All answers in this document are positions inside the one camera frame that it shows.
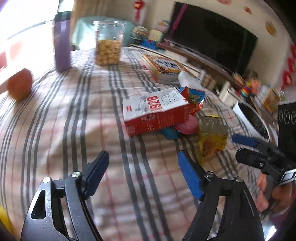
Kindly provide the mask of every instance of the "metal screw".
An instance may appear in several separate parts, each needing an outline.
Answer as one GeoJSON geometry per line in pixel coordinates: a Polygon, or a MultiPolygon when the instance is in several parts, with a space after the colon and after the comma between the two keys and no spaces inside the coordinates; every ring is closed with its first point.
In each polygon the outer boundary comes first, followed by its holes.
{"type": "Polygon", "coordinates": [[[208,177],[208,178],[211,178],[211,177],[214,176],[214,173],[212,173],[212,172],[206,172],[205,173],[205,176],[208,177]]]}
{"type": "Polygon", "coordinates": [[[236,177],[235,180],[239,183],[242,183],[244,181],[241,177],[236,177]]]}
{"type": "Polygon", "coordinates": [[[72,177],[79,177],[81,175],[81,173],[80,172],[73,172],[72,173],[72,177]]]}
{"type": "Polygon", "coordinates": [[[45,177],[42,180],[42,182],[44,182],[44,183],[48,183],[49,181],[50,181],[50,177],[45,177]]]}

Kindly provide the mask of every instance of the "light blue cloth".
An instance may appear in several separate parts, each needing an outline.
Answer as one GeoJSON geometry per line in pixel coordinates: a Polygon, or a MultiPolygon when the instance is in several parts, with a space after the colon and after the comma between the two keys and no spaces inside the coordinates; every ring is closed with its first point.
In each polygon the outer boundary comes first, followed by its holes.
{"type": "Polygon", "coordinates": [[[96,36],[94,30],[94,21],[119,21],[125,23],[125,34],[123,39],[123,46],[129,46],[133,42],[131,39],[131,31],[135,27],[127,20],[108,18],[106,16],[90,16],[82,17],[78,20],[72,38],[73,45],[80,49],[89,49],[96,46],[96,36]]]}

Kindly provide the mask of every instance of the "small box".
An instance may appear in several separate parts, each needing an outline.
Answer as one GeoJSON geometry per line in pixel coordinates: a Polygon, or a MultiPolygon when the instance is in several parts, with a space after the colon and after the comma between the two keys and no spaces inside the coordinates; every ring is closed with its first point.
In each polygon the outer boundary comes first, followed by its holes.
{"type": "Polygon", "coordinates": [[[123,119],[130,136],[188,121],[189,103],[176,88],[123,101],[123,119]]]}

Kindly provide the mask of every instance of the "black screen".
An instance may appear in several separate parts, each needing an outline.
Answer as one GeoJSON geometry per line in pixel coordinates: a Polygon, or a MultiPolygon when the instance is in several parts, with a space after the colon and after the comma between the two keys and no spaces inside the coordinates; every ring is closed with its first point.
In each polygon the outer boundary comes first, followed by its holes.
{"type": "Polygon", "coordinates": [[[173,30],[182,6],[183,3],[176,2],[167,38],[242,75],[249,63],[257,37],[217,13],[189,4],[173,30]]]}

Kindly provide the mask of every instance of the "white bowl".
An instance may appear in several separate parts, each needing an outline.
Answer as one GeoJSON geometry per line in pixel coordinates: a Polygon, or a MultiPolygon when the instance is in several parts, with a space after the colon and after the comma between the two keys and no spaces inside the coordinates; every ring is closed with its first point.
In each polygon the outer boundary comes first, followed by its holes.
{"type": "Polygon", "coordinates": [[[247,129],[251,132],[251,135],[253,137],[256,138],[260,138],[261,140],[264,140],[266,142],[269,142],[270,140],[270,134],[269,134],[269,130],[267,128],[267,125],[265,124],[264,120],[261,118],[261,116],[258,115],[257,111],[255,111],[249,104],[247,103],[243,103],[243,102],[237,102],[236,105],[233,107],[233,111],[237,114],[237,116],[243,121],[243,123],[246,125],[247,129]],[[248,107],[249,109],[251,109],[253,111],[253,113],[255,115],[258,116],[258,118],[261,120],[261,122],[263,123],[266,132],[268,134],[268,139],[264,138],[256,129],[255,127],[250,123],[250,121],[247,119],[247,117],[245,116],[245,114],[243,113],[243,111],[241,110],[241,108],[239,107],[239,104],[243,104],[246,107],[248,107]]]}

